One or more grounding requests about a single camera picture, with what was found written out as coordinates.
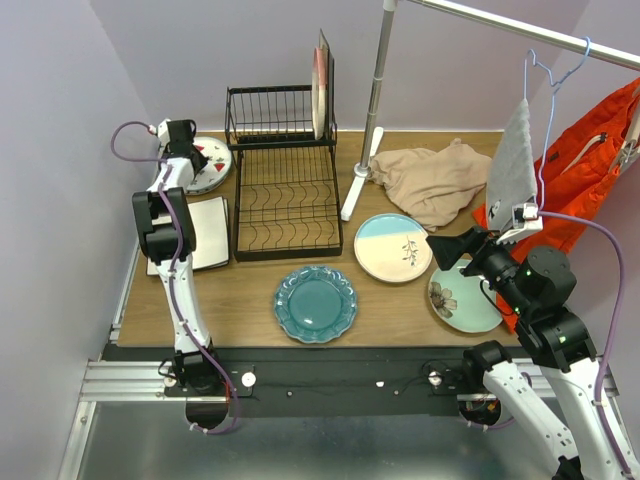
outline white hanger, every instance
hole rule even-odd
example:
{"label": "white hanger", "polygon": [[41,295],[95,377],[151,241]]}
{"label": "white hanger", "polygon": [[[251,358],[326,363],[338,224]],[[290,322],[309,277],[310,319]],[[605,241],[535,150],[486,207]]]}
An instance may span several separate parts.
{"label": "white hanger", "polygon": [[[640,87],[636,88],[633,96],[640,94]],[[613,170],[616,165],[620,165],[620,173],[624,173],[636,160],[640,158],[640,107],[636,106],[633,113],[631,124],[627,130],[622,148],[609,167],[609,171]]]}

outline orange jacket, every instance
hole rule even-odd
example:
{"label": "orange jacket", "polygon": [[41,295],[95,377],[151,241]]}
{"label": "orange jacket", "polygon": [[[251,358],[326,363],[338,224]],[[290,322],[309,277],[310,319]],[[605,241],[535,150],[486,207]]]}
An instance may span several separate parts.
{"label": "orange jacket", "polygon": [[[620,168],[609,172],[620,148],[638,98],[634,96],[640,86],[640,78],[616,90],[596,105],[589,113],[569,127],[547,150],[546,165],[542,171],[545,182],[544,209],[592,220],[600,205],[615,183]],[[605,133],[604,142],[593,145],[582,158],[566,172],[564,169],[580,154],[593,137]],[[535,163],[536,174],[541,159]],[[476,221],[486,227],[485,205],[473,212]],[[552,245],[568,253],[584,232],[586,226],[556,218],[545,218],[544,229],[519,242],[512,250],[513,257],[522,262],[527,253],[538,245]],[[498,306],[503,311],[510,308],[498,296]],[[517,316],[504,316],[513,331]]]}

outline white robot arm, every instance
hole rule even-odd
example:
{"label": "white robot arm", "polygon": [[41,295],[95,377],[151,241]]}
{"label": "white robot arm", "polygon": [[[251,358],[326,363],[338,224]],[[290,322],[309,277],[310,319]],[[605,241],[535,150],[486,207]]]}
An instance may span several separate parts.
{"label": "white robot arm", "polygon": [[566,255],[536,247],[520,264],[499,237],[479,226],[458,237],[430,235],[427,242],[443,270],[470,254],[462,274],[482,275],[519,316],[518,340],[554,390],[567,426],[528,387],[498,342],[465,351],[463,371],[524,427],[554,480],[640,478],[638,461],[596,381],[600,365],[589,332],[564,306],[576,284]]}
{"label": "white robot arm", "polygon": [[166,120],[149,128],[160,138],[165,153],[153,185],[135,193],[132,202],[140,247],[155,264],[169,303],[175,333],[173,374],[180,386],[190,386],[204,396],[219,387],[220,378],[204,354],[213,357],[213,345],[193,281],[196,236],[184,189],[207,162],[193,145],[193,125],[191,120]]}

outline green floral plate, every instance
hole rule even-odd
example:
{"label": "green floral plate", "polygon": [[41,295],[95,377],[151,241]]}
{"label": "green floral plate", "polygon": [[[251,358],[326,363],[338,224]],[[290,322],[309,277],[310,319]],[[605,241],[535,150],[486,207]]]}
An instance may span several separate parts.
{"label": "green floral plate", "polygon": [[342,335],[356,316],[356,292],[338,270],[304,267],[289,274],[274,298],[274,312],[290,337],[326,343]]}
{"label": "green floral plate", "polygon": [[[463,277],[460,270],[469,260],[460,259],[449,271],[439,268],[429,281],[429,301],[436,314],[453,328],[465,333],[493,330],[502,317],[480,291],[480,277]],[[492,302],[496,293],[485,284],[484,291]]]}

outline hanger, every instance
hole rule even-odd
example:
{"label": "hanger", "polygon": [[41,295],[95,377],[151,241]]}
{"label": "hanger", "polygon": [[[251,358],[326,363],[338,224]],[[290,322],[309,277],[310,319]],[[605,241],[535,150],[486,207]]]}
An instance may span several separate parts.
{"label": "hanger", "polygon": [[562,88],[562,84],[564,83],[564,81],[567,78],[569,78],[571,75],[573,75],[576,71],[578,71],[578,69],[580,69],[580,67],[582,67],[582,65],[584,65],[584,62],[587,60],[587,57],[589,56],[589,52],[591,51],[591,39],[589,37],[584,37],[584,40],[586,42],[586,46],[585,46],[584,55],[582,56],[580,63],[578,63],[577,66],[575,66],[574,68],[569,70],[567,73],[565,73],[564,76],[557,81],[553,80],[553,72],[551,71],[551,69],[546,65],[538,62],[535,50],[533,49],[529,50],[527,52],[527,56],[524,59],[524,81],[523,81],[524,99],[525,100],[527,99],[527,66],[529,64],[529,56],[531,56],[531,64],[534,67],[543,68],[547,72],[547,77],[549,78],[549,86],[553,88],[553,92],[551,94],[551,112],[549,113],[549,123],[547,124],[547,133],[544,139],[544,151],[542,152],[542,160],[540,161],[540,167],[538,168],[538,182],[540,184],[540,204],[539,204],[540,210],[544,208],[544,201],[545,201],[544,179],[542,178],[542,170],[544,169],[544,166],[547,163],[547,150],[549,149],[549,138],[551,137],[551,126],[553,124],[553,117],[555,115],[555,108],[556,108],[556,94]]}
{"label": "hanger", "polygon": [[[633,96],[640,94],[640,87],[633,92]],[[609,167],[611,172],[617,165],[620,165],[620,174],[624,173],[633,163],[640,158],[640,106],[636,105],[635,112],[631,118],[627,135],[624,138],[624,144],[616,155],[616,158]]]}

